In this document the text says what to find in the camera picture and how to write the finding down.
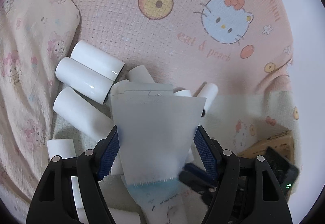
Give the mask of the translucent white plastic pouch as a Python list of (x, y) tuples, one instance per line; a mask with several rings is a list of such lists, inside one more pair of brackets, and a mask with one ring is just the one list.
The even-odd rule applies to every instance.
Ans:
[(205, 102), (175, 96), (170, 84), (121, 81), (112, 87), (125, 184), (148, 223), (187, 223), (178, 175)]

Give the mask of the brown cardboard box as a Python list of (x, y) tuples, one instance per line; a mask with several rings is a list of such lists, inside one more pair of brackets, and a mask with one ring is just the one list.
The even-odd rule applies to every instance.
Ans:
[(294, 163), (294, 138), (292, 130), (260, 140), (239, 153), (238, 156), (253, 159), (258, 155), (265, 155), (268, 147), (271, 147), (291, 163)]

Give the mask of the white paper tube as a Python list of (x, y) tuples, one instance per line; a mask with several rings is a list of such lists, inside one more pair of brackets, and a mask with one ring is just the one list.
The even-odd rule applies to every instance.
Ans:
[(105, 139), (112, 130), (112, 119), (83, 99), (72, 88), (66, 87), (54, 101), (53, 110), (78, 131), (95, 141)]
[(204, 117), (205, 114), (210, 109), (214, 99), (216, 98), (216, 96), (218, 94), (218, 91), (219, 91), (219, 89), (216, 84), (206, 83), (203, 86), (203, 88), (200, 90), (200, 92), (198, 93), (197, 97), (206, 98), (206, 102), (205, 102), (203, 112), (202, 112), (202, 117)]
[[(54, 156), (59, 155), (63, 159), (69, 159), (76, 157), (76, 151), (74, 148), (72, 139), (52, 139), (47, 141), (47, 150), (49, 158), (52, 159)], [(81, 199), (81, 193), (79, 189), (78, 178), (75, 176), (71, 177), (72, 191), (74, 202), (78, 214), (78, 219), (82, 223), (89, 223), (85, 214), (83, 202)]]
[(112, 81), (117, 79), (125, 66), (123, 61), (83, 40), (74, 46), (70, 57)]
[(59, 81), (70, 86), (91, 100), (103, 104), (113, 82), (70, 57), (64, 57), (57, 65), (55, 75)]
[(149, 84), (155, 83), (149, 71), (146, 69), (144, 65), (140, 65), (131, 69), (126, 74), (126, 78), (130, 82), (149, 83)]

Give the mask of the pink Hello Kitty blanket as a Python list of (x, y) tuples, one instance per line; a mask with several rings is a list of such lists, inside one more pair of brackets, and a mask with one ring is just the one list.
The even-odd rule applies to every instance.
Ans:
[(157, 83), (197, 95), (219, 92), (202, 118), (220, 145), (240, 153), (289, 132), (302, 166), (299, 114), (287, 68), (293, 38), (282, 0), (72, 0), (77, 41), (146, 67)]

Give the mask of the pink My Melody pillow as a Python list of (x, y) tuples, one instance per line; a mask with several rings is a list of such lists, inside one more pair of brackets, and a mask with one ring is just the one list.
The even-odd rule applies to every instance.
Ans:
[(55, 69), (79, 22), (72, 0), (1, 0), (1, 200), (18, 223), (48, 164)]

